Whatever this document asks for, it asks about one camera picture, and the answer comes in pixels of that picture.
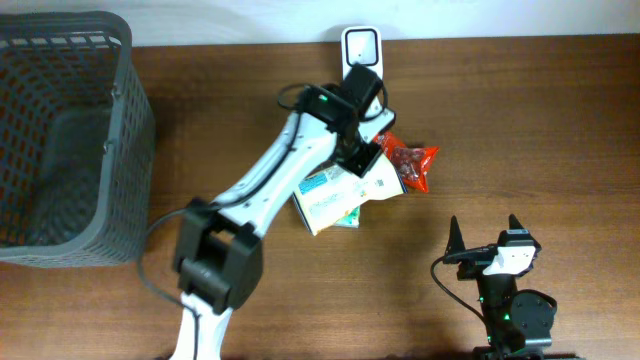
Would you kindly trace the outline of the yellow snack bag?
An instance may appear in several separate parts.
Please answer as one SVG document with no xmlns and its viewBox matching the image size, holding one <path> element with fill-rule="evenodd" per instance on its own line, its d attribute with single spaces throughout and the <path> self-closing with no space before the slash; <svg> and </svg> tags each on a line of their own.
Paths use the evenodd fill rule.
<svg viewBox="0 0 640 360">
<path fill-rule="evenodd" d="M 368 201 L 383 201 L 406 193 L 392 163 L 380 155 L 363 176 L 338 165 L 302 180 L 293 200 L 308 231 L 316 236 Z"/>
</svg>

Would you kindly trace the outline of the red candy bag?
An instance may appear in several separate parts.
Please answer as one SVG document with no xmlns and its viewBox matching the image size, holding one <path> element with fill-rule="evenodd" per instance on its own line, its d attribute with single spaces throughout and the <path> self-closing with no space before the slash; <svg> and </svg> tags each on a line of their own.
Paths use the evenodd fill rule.
<svg viewBox="0 0 640 360">
<path fill-rule="evenodd" d="M 381 147 L 406 186 L 429 192 L 427 175 L 439 147 L 410 148 L 390 131 L 376 135 L 373 141 Z"/>
</svg>

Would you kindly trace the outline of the teal tissue pack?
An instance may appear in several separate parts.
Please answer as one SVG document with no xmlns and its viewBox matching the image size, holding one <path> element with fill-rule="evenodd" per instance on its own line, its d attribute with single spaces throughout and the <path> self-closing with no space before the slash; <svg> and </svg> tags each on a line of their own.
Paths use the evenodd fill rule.
<svg viewBox="0 0 640 360">
<path fill-rule="evenodd" d="M 360 207 L 354 208 L 349 214 L 334 223 L 336 227 L 358 228 L 360 226 Z"/>
</svg>

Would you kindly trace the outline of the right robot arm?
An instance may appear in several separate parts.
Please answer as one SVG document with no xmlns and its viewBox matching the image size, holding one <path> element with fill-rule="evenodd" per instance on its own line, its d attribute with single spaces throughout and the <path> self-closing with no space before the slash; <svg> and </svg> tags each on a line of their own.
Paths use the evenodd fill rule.
<svg viewBox="0 0 640 360">
<path fill-rule="evenodd" d="M 443 262 L 458 267 L 458 280 L 477 284 L 487 333 L 488 344 L 472 350 L 475 359 L 542 359 L 543 349 L 552 344 L 557 301 L 516 284 L 533 269 L 540 251 L 539 242 L 513 214 L 495 243 L 477 248 L 465 246 L 457 219 L 451 219 Z"/>
</svg>

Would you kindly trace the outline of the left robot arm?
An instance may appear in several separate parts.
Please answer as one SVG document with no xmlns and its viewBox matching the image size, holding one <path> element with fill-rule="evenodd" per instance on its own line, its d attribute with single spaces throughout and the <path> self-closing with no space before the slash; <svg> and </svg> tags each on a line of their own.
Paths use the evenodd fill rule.
<svg viewBox="0 0 640 360">
<path fill-rule="evenodd" d="M 385 86 L 298 85 L 285 126 L 258 162 L 215 199 L 183 209 L 173 270 L 183 315 L 175 359 L 217 359 L 231 315 L 263 273 L 263 239 L 297 185 L 331 161 L 363 176 L 380 150 L 375 134 L 395 121 Z"/>
</svg>

